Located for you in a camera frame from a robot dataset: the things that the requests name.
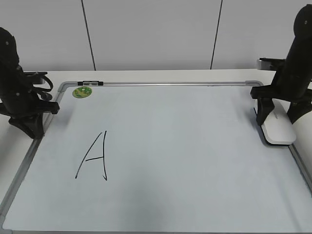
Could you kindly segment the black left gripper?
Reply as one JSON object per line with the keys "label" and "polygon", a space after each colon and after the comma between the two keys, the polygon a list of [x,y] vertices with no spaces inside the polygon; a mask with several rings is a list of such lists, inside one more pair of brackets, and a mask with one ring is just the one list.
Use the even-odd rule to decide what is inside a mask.
{"label": "black left gripper", "polygon": [[46,76],[44,84],[30,83],[24,72],[0,77],[0,113],[10,116],[9,124],[19,128],[31,139],[44,135],[43,114],[57,114],[59,105],[52,102],[53,83]]}

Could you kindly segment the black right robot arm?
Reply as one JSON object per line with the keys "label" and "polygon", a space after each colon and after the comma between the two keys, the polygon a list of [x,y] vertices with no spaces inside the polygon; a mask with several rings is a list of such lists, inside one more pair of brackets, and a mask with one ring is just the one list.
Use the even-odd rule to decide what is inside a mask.
{"label": "black right robot arm", "polygon": [[273,111],[274,99],[290,103],[287,116],[295,123],[312,110],[312,6],[307,4],[296,15],[294,40],[285,59],[260,58],[261,70],[275,71],[270,85],[254,87],[251,97],[257,101],[256,122],[261,126]]}

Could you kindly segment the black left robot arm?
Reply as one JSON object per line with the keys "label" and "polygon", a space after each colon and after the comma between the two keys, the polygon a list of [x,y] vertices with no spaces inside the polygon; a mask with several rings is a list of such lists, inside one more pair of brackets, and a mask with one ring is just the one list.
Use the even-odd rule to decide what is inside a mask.
{"label": "black left robot arm", "polygon": [[16,40],[0,29],[0,113],[9,124],[32,139],[44,135],[43,114],[57,114],[59,104],[52,102],[52,81],[47,72],[24,72],[20,66]]}

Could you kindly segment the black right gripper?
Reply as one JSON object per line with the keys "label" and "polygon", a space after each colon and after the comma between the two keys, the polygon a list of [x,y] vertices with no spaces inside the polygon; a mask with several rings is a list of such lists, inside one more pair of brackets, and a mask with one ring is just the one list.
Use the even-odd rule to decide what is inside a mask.
{"label": "black right gripper", "polygon": [[290,71],[279,66],[270,85],[253,87],[251,97],[257,99],[258,126],[263,125],[267,116],[275,108],[272,98],[289,101],[287,115],[294,124],[312,111],[312,91],[308,88],[312,80],[312,67],[296,67]]}

